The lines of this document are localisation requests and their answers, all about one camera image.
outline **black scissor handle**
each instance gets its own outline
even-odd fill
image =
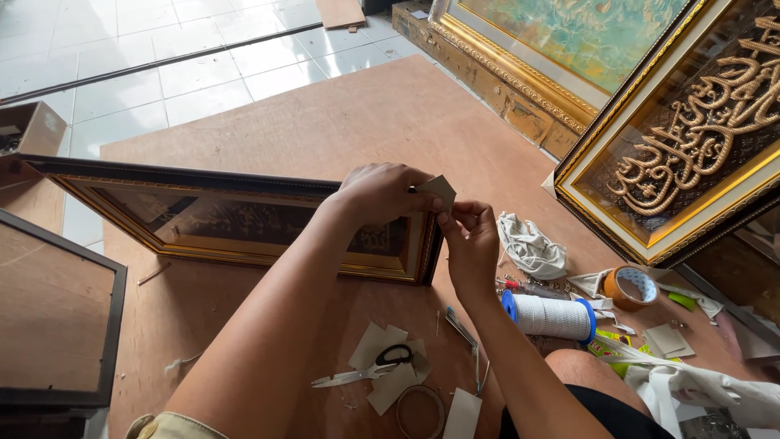
[[[385,355],[387,355],[390,351],[394,349],[401,349],[403,351],[406,351],[406,355],[397,358],[397,359],[386,359]],[[382,351],[381,354],[377,355],[377,366],[387,366],[388,364],[401,364],[402,362],[410,362],[412,361],[412,350],[409,349],[409,346],[406,346],[405,344],[394,344],[393,346],[385,349]]]

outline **hand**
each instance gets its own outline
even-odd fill
[[[464,306],[495,300],[498,228],[493,208],[473,200],[456,202],[452,215],[441,212],[436,220],[447,240],[449,277],[458,299]]]
[[[411,212],[438,212],[441,209],[438,195],[409,193],[410,187],[433,177],[398,163],[371,163],[352,170],[339,191],[328,200],[345,206],[358,227],[386,224]]]

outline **scissors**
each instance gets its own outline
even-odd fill
[[[386,359],[385,356],[394,349],[401,349],[405,351],[406,354],[397,359]],[[381,354],[377,355],[377,360],[368,369],[356,370],[354,372],[336,373],[333,376],[333,379],[331,379],[331,377],[320,378],[319,380],[312,381],[311,383],[313,385],[311,387],[340,386],[342,384],[353,383],[364,378],[371,378],[372,380],[375,380],[382,375],[385,375],[386,373],[390,373],[391,368],[394,368],[402,362],[412,361],[412,356],[412,350],[409,349],[409,346],[406,346],[405,344],[394,344],[393,346],[382,351]]]

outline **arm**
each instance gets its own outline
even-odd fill
[[[452,284],[490,357],[518,435],[611,439],[496,300],[498,230],[493,208],[483,202],[457,202],[452,215],[442,212],[437,219],[449,248]]]
[[[407,193],[432,177],[390,164],[351,172],[233,314],[165,411],[232,439],[283,436],[297,398],[292,389],[306,381],[306,361],[349,242],[363,225],[440,209],[433,194]]]

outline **forearm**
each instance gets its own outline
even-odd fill
[[[165,410],[199,420],[231,439],[284,434],[335,275],[357,229],[345,217],[349,215],[338,203],[323,203]]]
[[[566,389],[491,290],[464,302],[520,437],[612,438]]]

